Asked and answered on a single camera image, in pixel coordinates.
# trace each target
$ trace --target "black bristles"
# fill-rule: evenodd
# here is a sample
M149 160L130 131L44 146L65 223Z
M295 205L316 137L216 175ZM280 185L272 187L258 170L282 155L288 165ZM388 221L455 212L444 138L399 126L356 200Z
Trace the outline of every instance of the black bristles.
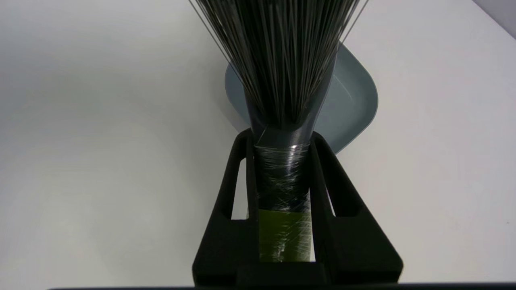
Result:
M196 0L268 124L298 123L358 0Z

